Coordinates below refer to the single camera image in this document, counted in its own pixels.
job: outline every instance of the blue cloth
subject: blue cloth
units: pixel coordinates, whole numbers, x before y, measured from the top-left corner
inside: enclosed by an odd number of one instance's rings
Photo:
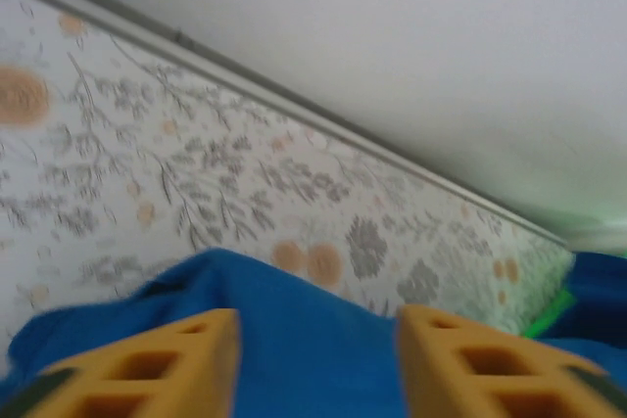
[[[540,340],[591,359],[627,390],[627,259],[577,254],[565,286],[577,302]]]
[[[195,255],[129,299],[30,320],[11,343],[0,402],[45,366],[212,308],[239,310],[242,364],[234,416],[407,416],[395,321],[226,250]]]

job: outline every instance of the rectangular hole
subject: rectangular hole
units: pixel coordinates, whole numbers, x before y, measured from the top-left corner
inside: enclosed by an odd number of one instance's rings
[[[551,394],[512,393],[495,396],[510,418],[581,418],[563,399]]]
[[[533,375],[522,359],[506,349],[465,348],[459,353],[472,372],[480,376]]]
[[[200,324],[200,325],[194,325],[193,327],[186,328],[180,333],[194,334],[194,333],[204,332],[205,330],[207,330],[207,325]]]
[[[176,362],[171,351],[139,352],[125,358],[108,379],[114,381],[155,381],[167,375]]]
[[[146,396],[90,396],[71,415],[72,418],[131,418]]]
[[[446,321],[440,320],[440,319],[431,320],[431,326],[435,327],[435,328],[442,328],[442,329],[457,328],[458,327],[457,325],[454,325],[453,323],[446,322]]]

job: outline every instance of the floral wallpaper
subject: floral wallpaper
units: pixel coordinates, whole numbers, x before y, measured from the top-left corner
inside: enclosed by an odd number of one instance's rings
[[[37,0],[0,0],[0,349],[224,246],[383,315],[518,332],[555,243]]]

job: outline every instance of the gray leaf pattern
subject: gray leaf pattern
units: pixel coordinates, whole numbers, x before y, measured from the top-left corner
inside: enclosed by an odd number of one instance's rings
[[[28,129],[0,123],[0,265],[15,297],[0,327],[10,335],[42,309],[124,297],[214,246],[378,314],[428,303],[512,332],[569,267],[554,241],[223,77],[39,0],[1,0],[0,18],[12,19],[0,25],[0,71],[37,77],[48,100]],[[11,93],[22,90],[0,89],[0,106]]]

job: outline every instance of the white ceiling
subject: white ceiling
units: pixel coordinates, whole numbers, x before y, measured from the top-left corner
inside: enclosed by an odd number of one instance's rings
[[[627,0],[121,0],[561,234],[627,227]]]

